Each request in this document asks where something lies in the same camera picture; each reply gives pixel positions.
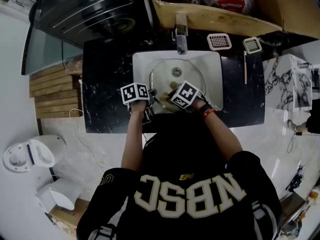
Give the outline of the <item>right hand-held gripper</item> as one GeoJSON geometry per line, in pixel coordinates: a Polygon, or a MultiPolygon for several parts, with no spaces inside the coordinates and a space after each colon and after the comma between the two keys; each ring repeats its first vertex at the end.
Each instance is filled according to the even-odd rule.
{"type": "Polygon", "coordinates": [[[177,90],[172,90],[167,99],[180,109],[191,109],[191,105],[195,98],[199,98],[204,102],[208,102],[204,94],[190,82],[184,80],[177,90]]]}

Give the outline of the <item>glass panel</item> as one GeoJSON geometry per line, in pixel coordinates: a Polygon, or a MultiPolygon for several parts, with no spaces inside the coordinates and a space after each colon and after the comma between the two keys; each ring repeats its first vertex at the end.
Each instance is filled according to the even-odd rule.
{"type": "Polygon", "coordinates": [[[61,64],[62,59],[73,58],[82,53],[81,48],[30,26],[22,54],[21,75],[32,75],[61,64]]]}

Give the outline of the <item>small cardboard box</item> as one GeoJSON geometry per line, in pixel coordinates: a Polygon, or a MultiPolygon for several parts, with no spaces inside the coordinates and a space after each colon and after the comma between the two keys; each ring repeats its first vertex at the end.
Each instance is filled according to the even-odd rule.
{"type": "Polygon", "coordinates": [[[59,229],[75,237],[77,225],[89,206],[89,201],[78,198],[75,201],[74,209],[68,210],[56,205],[49,213],[52,221],[59,229]]]}

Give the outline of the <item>black jersey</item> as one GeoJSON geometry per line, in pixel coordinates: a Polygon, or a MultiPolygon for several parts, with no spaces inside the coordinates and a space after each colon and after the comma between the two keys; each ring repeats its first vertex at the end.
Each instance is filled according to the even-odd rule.
{"type": "Polygon", "coordinates": [[[107,170],[76,240],[275,240],[282,208],[260,158],[227,162],[206,123],[142,143],[139,171],[107,170]]]}

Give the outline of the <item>white marble patterned cabinet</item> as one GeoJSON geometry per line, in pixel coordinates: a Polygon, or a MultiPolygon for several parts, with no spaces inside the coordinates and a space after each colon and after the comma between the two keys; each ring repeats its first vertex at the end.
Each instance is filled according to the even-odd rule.
{"type": "Polygon", "coordinates": [[[309,111],[313,104],[312,69],[292,54],[263,61],[265,105],[290,112],[309,111]]]}

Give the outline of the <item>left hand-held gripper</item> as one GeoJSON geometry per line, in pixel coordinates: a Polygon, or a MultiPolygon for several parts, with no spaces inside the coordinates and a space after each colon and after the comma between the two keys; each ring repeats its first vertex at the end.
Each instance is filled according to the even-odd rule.
{"type": "Polygon", "coordinates": [[[143,83],[130,83],[120,88],[122,103],[127,106],[128,113],[132,114],[132,105],[138,101],[146,101],[146,107],[144,110],[143,124],[148,124],[154,115],[152,108],[152,102],[155,102],[157,90],[150,89],[143,83]]]}

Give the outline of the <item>black marble vanity counter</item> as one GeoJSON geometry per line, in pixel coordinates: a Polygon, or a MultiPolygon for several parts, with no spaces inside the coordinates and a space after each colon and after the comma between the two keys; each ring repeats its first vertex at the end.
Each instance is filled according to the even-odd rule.
{"type": "MultiPolygon", "coordinates": [[[[246,56],[247,84],[244,84],[243,37],[230,36],[232,48],[220,53],[223,109],[218,117],[230,128],[261,125],[265,121],[265,87],[260,54],[246,56]]],[[[175,50],[172,33],[150,31],[128,40],[95,39],[83,50],[82,104],[85,130],[91,134],[124,134],[128,109],[120,89],[133,82],[133,54],[175,50]]]]}

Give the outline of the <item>red wristband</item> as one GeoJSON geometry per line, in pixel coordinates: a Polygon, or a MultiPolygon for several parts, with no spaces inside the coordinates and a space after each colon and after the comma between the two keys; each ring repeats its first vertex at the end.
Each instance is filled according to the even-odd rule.
{"type": "Polygon", "coordinates": [[[215,113],[215,112],[216,112],[216,110],[214,108],[210,108],[202,114],[202,118],[205,119],[208,115],[210,115],[211,113],[215,113]]]}

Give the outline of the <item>black wristwatch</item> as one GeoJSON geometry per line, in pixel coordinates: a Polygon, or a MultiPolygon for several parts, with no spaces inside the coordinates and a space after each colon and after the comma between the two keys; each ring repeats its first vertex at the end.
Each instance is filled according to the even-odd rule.
{"type": "Polygon", "coordinates": [[[208,110],[210,110],[210,109],[212,109],[212,106],[211,106],[210,104],[208,104],[208,103],[205,103],[204,105],[202,105],[202,106],[198,109],[198,111],[199,111],[199,113],[200,113],[201,115],[203,115],[206,111],[208,111],[208,110]]]}

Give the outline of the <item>person's left forearm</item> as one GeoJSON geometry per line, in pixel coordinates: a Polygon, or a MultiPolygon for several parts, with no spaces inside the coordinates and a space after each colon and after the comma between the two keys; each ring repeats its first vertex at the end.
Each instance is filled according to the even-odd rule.
{"type": "Polygon", "coordinates": [[[121,167],[138,172],[143,160],[143,119],[146,101],[135,101],[131,106],[131,115],[127,128],[126,141],[121,167]]]}

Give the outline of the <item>cream soap dish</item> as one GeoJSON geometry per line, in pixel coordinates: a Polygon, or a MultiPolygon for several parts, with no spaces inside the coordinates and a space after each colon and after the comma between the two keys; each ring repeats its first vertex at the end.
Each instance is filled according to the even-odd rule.
{"type": "Polygon", "coordinates": [[[246,38],[242,41],[247,54],[254,54],[262,51],[262,46],[257,37],[246,38]]]}

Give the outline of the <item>glass pot lid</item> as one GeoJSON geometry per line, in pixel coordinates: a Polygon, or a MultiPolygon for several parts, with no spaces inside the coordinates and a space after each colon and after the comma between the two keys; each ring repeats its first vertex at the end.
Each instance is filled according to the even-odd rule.
{"type": "Polygon", "coordinates": [[[156,61],[149,74],[149,85],[150,89],[157,91],[155,101],[160,106],[162,113],[176,113],[181,110],[171,102],[161,101],[160,97],[164,92],[176,91],[183,81],[188,81],[204,95],[206,94],[207,88],[203,74],[190,61],[184,59],[158,59],[156,61]],[[179,67],[182,70],[180,77],[172,76],[172,68],[174,67],[179,67]]]}

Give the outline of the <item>person's right forearm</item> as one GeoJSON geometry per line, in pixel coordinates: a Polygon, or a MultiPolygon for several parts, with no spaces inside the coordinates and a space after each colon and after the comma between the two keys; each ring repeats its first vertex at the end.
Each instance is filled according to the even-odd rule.
{"type": "Polygon", "coordinates": [[[209,114],[204,119],[222,156],[228,162],[231,157],[243,151],[242,145],[234,133],[222,122],[216,113],[209,114]]]}

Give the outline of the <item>large cardboard box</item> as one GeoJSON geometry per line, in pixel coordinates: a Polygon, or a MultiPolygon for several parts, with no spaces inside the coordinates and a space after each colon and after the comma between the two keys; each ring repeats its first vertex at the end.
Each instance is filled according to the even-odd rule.
{"type": "Polygon", "coordinates": [[[184,14],[189,29],[248,37],[284,31],[320,39],[320,8],[316,0],[254,0],[254,17],[205,5],[152,2],[164,28],[174,28],[176,15],[184,14]]]}

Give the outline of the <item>chrome faucet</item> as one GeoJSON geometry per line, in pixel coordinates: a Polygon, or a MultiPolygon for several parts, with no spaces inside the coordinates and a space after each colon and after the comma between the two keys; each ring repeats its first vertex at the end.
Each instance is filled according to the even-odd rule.
{"type": "Polygon", "coordinates": [[[188,53],[187,36],[188,36],[187,16],[183,13],[177,13],[175,15],[174,37],[175,37],[177,53],[179,55],[186,55],[188,53]]]}

